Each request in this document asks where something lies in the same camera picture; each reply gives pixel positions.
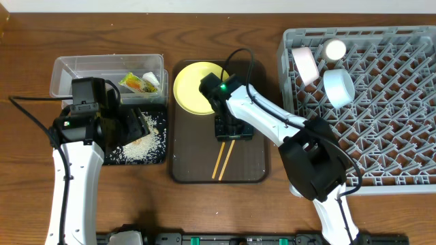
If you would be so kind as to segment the yellow plate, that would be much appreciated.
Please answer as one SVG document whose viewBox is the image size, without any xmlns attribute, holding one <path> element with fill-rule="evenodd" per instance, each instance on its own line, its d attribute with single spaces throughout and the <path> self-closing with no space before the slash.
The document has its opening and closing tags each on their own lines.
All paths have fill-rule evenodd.
<svg viewBox="0 0 436 245">
<path fill-rule="evenodd" d="M 199 116 L 213 114 L 208 100 L 199 91 L 201 79 L 210 73 L 219 76 L 222 67 L 211 62 L 195 62 L 183 68 L 176 76 L 173 93 L 176 102 L 187 112 Z"/>
</svg>

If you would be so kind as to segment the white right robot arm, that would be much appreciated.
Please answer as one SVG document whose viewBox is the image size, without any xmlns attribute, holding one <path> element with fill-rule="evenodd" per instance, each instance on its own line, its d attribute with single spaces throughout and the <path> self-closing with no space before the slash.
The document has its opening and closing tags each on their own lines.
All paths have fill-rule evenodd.
<svg viewBox="0 0 436 245">
<path fill-rule="evenodd" d="M 290 184 L 313 202 L 329 244 L 358 243 L 345 188 L 346 171 L 356 164 L 324 119 L 290 114 L 236 76 L 221 80 L 210 73 L 199 91 L 215 112 L 250 124 L 277 145 Z"/>
</svg>

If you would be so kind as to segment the green snack wrapper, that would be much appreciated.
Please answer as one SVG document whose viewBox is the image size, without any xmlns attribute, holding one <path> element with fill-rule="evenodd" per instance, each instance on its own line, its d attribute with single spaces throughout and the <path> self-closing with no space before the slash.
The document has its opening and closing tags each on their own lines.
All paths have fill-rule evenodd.
<svg viewBox="0 0 436 245">
<path fill-rule="evenodd" d="M 156 89 L 152 84 L 144 81 L 142 77 L 134 75 L 129 72 L 120 82 L 119 85 L 124 86 L 134 93 L 156 93 Z"/>
</svg>

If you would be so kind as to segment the pale green cup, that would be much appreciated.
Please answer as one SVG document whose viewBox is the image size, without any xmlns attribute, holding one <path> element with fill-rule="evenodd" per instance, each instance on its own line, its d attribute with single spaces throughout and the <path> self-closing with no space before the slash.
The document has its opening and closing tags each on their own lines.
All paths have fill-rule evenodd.
<svg viewBox="0 0 436 245">
<path fill-rule="evenodd" d="M 344 42 L 334 38 L 323 43 L 321 56 L 326 62 L 334 62 L 342 59 L 347 52 Z"/>
</svg>

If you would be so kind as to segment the light blue bowl with rice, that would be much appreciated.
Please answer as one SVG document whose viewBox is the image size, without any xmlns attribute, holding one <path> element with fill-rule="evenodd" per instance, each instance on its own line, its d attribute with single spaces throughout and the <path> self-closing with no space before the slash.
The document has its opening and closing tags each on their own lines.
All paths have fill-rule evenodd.
<svg viewBox="0 0 436 245">
<path fill-rule="evenodd" d="M 354 100 L 353 80 L 345 69 L 325 71 L 323 83 L 327 98 L 334 108 L 342 108 Z"/>
</svg>

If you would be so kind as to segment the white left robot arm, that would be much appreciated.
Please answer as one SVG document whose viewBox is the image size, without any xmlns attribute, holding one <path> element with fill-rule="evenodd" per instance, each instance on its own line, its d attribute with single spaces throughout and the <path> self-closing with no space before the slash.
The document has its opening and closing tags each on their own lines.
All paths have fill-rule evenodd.
<svg viewBox="0 0 436 245">
<path fill-rule="evenodd" d="M 96 244 L 99 174 L 107 154 L 150 133 L 139 108 L 69 105 L 54 119 L 54 192 L 46 244 Z"/>
</svg>

